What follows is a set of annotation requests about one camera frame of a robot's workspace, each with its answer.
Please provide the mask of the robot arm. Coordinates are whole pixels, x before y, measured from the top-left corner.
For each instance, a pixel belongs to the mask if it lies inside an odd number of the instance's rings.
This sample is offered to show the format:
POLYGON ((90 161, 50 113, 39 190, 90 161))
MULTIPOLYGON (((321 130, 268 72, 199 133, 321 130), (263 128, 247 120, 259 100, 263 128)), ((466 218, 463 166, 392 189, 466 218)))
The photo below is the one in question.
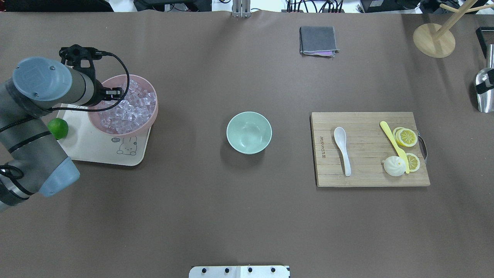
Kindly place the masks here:
POLYGON ((1 84, 1 143, 12 160, 1 165, 1 211, 40 193, 51 197, 80 173, 42 118, 60 110, 94 112, 103 100, 119 103, 128 88, 106 88, 95 77, 94 60, 115 54, 61 54, 21 60, 1 84))

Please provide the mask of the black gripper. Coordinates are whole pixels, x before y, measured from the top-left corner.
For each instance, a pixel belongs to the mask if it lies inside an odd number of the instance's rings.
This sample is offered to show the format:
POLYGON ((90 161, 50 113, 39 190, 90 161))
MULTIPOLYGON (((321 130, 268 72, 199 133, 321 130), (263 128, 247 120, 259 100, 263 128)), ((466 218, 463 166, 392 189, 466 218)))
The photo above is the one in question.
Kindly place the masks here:
POLYGON ((103 87, 98 90, 100 100, 110 102, 122 99, 123 91, 121 87, 103 87))

